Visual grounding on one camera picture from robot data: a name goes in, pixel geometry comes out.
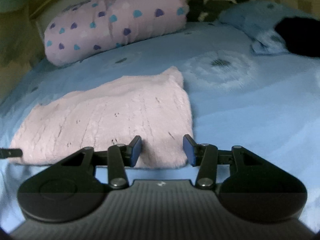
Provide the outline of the pink knit cardigan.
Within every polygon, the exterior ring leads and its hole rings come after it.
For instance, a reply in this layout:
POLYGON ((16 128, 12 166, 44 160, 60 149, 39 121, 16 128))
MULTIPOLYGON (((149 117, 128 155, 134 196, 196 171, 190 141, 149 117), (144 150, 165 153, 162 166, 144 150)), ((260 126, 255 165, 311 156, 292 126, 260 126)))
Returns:
POLYGON ((20 148, 22 165, 50 165, 86 146, 105 151, 143 140, 138 168, 176 168, 187 158, 182 140, 193 121, 183 75, 170 67, 158 75, 123 76, 87 91, 71 92, 35 106, 10 146, 20 148))

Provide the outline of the blue dandelion bed sheet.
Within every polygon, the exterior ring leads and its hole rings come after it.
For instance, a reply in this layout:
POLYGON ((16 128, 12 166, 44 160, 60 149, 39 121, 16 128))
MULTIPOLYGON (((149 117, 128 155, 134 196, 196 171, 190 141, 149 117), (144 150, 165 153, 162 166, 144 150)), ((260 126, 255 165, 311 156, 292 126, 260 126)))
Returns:
POLYGON ((41 61, 1 104, 7 148, 31 109, 124 75, 176 66, 193 111, 194 138, 222 150, 241 145, 299 178, 301 220, 319 230, 319 61, 254 56, 246 34, 226 24, 190 23, 179 33, 100 53, 65 68, 41 61))

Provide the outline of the pink heart-print rolled quilt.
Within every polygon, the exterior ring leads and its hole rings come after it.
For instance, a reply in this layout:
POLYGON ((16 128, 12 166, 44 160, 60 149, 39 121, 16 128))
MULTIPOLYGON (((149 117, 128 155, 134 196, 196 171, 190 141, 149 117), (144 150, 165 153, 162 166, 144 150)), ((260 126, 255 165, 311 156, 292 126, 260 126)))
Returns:
POLYGON ((55 16, 44 32, 46 58, 61 67, 185 27, 186 0, 86 0, 55 16))

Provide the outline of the blue dandelion pillow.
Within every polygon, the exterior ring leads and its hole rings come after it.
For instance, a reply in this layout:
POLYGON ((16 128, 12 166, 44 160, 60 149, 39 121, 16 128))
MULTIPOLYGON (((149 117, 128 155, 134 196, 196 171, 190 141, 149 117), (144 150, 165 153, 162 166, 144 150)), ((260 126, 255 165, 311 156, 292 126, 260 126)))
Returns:
POLYGON ((283 4, 257 0, 236 4, 223 11, 219 21, 243 31, 251 38, 254 55, 280 55, 289 51, 274 27, 286 17, 313 18, 306 12, 283 4))

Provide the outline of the black white-trimmed garment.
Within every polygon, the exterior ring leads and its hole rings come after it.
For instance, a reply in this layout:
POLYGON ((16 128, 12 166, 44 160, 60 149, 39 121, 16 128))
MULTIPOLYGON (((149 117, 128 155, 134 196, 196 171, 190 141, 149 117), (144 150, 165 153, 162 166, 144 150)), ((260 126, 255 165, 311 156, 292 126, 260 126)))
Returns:
POLYGON ((214 22, 221 12, 249 0, 189 0, 188 22, 214 22))

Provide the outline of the black cloth on pillow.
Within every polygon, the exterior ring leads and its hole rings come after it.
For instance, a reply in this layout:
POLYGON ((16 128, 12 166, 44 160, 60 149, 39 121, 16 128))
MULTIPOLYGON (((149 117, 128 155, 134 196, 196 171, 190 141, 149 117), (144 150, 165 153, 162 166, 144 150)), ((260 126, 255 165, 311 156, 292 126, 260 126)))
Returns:
POLYGON ((293 54, 319 58, 319 20, 309 17, 285 17, 274 30, 293 54))

